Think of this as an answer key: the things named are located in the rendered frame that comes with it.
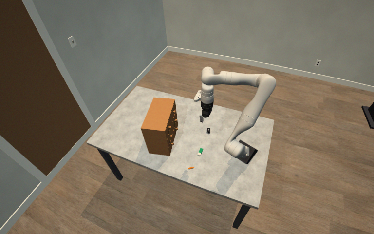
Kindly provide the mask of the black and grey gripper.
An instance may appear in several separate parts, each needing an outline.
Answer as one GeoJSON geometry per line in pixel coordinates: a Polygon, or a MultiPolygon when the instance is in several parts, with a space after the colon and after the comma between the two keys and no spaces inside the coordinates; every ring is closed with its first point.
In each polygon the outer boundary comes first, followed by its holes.
{"type": "Polygon", "coordinates": [[[201,107],[202,107],[202,114],[199,115],[200,122],[203,123],[203,118],[209,117],[212,107],[213,107],[213,101],[214,101],[214,94],[210,97],[204,97],[201,94],[201,90],[199,90],[194,97],[194,102],[198,102],[201,100],[201,107]]]}

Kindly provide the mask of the brown chest of drawers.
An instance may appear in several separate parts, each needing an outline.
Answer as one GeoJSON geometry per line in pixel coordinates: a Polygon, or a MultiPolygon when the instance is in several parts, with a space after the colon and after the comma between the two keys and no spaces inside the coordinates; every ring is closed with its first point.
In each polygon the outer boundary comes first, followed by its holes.
{"type": "Polygon", "coordinates": [[[141,131],[150,154],[170,156],[166,127],[175,99],[154,97],[141,131]]]}

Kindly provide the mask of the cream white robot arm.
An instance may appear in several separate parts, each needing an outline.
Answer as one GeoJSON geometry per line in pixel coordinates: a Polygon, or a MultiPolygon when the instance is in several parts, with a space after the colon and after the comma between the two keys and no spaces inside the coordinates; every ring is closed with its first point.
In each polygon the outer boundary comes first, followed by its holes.
{"type": "Polygon", "coordinates": [[[214,74],[211,67],[205,67],[201,72],[201,94],[210,97],[214,93],[214,85],[250,85],[257,87],[254,98],[244,108],[235,129],[224,146],[224,150],[234,158],[249,156],[249,147],[236,141],[236,137],[242,132],[252,128],[256,123],[266,101],[276,87],[276,80],[268,74],[242,74],[221,71],[214,74]]]}

